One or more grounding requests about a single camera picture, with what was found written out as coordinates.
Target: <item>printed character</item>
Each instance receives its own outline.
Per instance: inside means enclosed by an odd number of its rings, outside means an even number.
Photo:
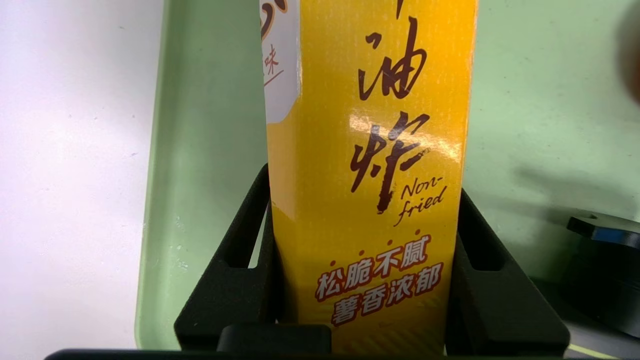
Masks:
[[[373,258],[362,259],[357,263],[350,264],[347,268],[347,283],[344,285],[344,291],[369,284],[371,282],[372,268]]]
[[[378,82],[378,78],[382,75],[382,95],[387,96],[390,93],[390,90],[393,90],[394,95],[398,99],[404,99],[413,88],[415,81],[418,80],[418,76],[422,71],[425,61],[427,60],[427,52],[424,49],[415,49],[415,39],[416,34],[418,32],[418,19],[415,17],[409,16],[409,34],[407,35],[406,45],[404,48],[404,56],[400,58],[395,64],[392,66],[391,58],[385,56],[382,60],[382,66],[376,77],[373,79],[371,86],[365,90],[365,77],[367,72],[362,69],[358,69],[358,91],[360,94],[360,100],[367,100],[371,93],[373,92],[373,88],[376,86]],[[367,43],[373,43],[373,49],[375,50],[378,47],[378,44],[382,38],[382,35],[378,33],[372,33],[371,35],[365,37]],[[413,58],[418,57],[419,64],[417,68],[412,66]]]
[[[333,305],[333,315],[331,316],[333,326],[340,326],[353,321],[360,308],[361,299],[362,295],[356,294],[336,302]]]
[[[398,259],[394,258],[394,255],[402,252],[402,246],[398,246],[395,249],[391,249],[387,252],[376,256],[376,260],[380,262],[380,265],[373,270],[373,276],[380,274],[381,278],[385,278],[391,274],[391,267],[398,267]]]
[[[264,58],[264,66],[269,67],[269,70],[267,71],[267,75],[273,74],[273,67],[280,64],[279,62],[276,61],[275,58],[276,58],[276,49],[274,49],[273,44],[271,44],[271,52],[266,58]]]
[[[399,304],[402,300],[411,297],[411,287],[415,281],[415,274],[406,274],[400,279],[391,280],[391,291],[387,306]]]
[[[420,129],[427,121],[429,120],[429,115],[420,114],[418,117],[409,122],[409,114],[400,111],[400,117],[398,118],[396,124],[393,126],[391,130],[389,130],[387,134],[387,139],[391,142],[394,142],[393,148],[391,148],[390,154],[385,158],[385,173],[382,179],[382,186],[380,188],[380,194],[378,197],[380,200],[378,201],[377,209],[378,214],[382,214],[389,207],[389,203],[391,202],[391,198],[393,197],[394,192],[391,190],[393,185],[394,174],[396,172],[396,168],[399,168],[400,171],[409,170],[416,162],[418,162],[424,155],[427,153],[428,149],[423,149],[413,154],[410,158],[402,161],[400,166],[398,166],[398,162],[401,161],[403,155],[411,150],[420,146],[420,142],[411,143],[407,146],[404,145],[404,141],[398,139],[400,135],[404,132],[404,130],[408,129],[410,126],[415,125],[414,129],[411,131],[411,135],[415,134],[418,129]],[[355,192],[362,179],[364,178],[365,173],[369,169],[369,165],[373,160],[373,157],[382,151],[387,146],[387,141],[380,136],[380,126],[372,124],[371,130],[369,133],[369,141],[367,142],[367,148],[362,154],[362,158],[360,158],[360,154],[364,149],[360,145],[354,145],[355,150],[353,151],[353,156],[351,157],[351,171],[357,171],[356,178],[353,181],[353,185],[351,186],[351,192]],[[381,166],[374,164],[371,166],[371,172],[369,175],[371,177],[376,177],[381,170]]]
[[[287,0],[274,0],[273,2],[276,4],[276,7],[278,8],[278,10],[280,10],[280,12],[287,13],[287,11],[289,10]],[[269,4],[268,2],[262,4],[261,8],[262,12],[266,15],[266,19],[264,22],[262,22],[262,17],[260,17],[260,35],[264,40],[264,38],[267,37],[269,31],[271,30],[271,26],[273,25],[273,20],[276,13],[274,11],[273,5]]]
[[[442,263],[427,266],[418,273],[418,281],[415,286],[415,296],[422,295],[433,290],[440,282],[442,273]]]
[[[324,301],[328,297],[342,293],[342,280],[344,279],[344,270],[338,268],[330,273],[325,272],[318,279],[318,288],[316,290],[316,300]]]
[[[387,297],[388,290],[388,285],[384,283],[373,289],[365,291],[362,297],[362,316],[369,315],[380,310],[382,308],[382,303],[384,303]]]
[[[421,264],[427,260],[426,244],[431,241],[430,235],[425,235],[419,240],[409,241],[404,245],[404,255],[400,271],[406,270],[413,265]]]

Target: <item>light green surface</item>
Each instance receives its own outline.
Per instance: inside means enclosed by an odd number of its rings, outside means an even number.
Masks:
[[[639,4],[480,1],[465,188],[530,275],[557,278],[572,209],[638,219],[640,106],[618,55],[621,32],[640,35],[627,29]],[[143,348],[177,348],[173,321],[266,160],[258,9],[257,0],[167,3]]]
[[[464,186],[520,266],[557,280],[575,209],[638,219],[640,106],[620,54],[640,44],[640,2],[480,4]]]
[[[266,162],[257,1],[167,1],[136,319],[142,348],[173,322]]]

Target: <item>black object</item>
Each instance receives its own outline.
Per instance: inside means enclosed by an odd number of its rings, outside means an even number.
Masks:
[[[613,329],[640,338],[640,224],[610,215],[572,217],[582,239],[563,278],[565,299]]]
[[[147,350],[60,350],[45,360],[213,360],[211,352],[147,351]],[[255,357],[234,357],[234,360]]]
[[[638,358],[640,339],[614,330],[571,306],[561,295],[560,284],[542,280],[533,283],[569,329],[573,347],[569,347],[564,356],[580,358],[598,352],[610,359]]]
[[[258,265],[247,269],[265,209]],[[275,323],[284,310],[280,272],[265,165],[176,319],[174,329],[187,352],[178,353],[184,357],[175,359],[200,359],[201,351],[216,359],[250,358],[250,354],[330,358],[326,326]],[[567,328],[465,192],[460,202],[445,342],[449,356],[562,357],[569,344]],[[49,360],[94,359],[65,356],[58,353]]]

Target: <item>cardboard package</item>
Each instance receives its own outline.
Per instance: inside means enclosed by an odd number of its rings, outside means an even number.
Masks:
[[[284,321],[441,354],[476,0],[260,0]]]

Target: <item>yellow box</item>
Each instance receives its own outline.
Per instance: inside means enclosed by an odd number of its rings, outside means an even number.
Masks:
[[[476,0],[260,0],[285,321],[441,354]]]

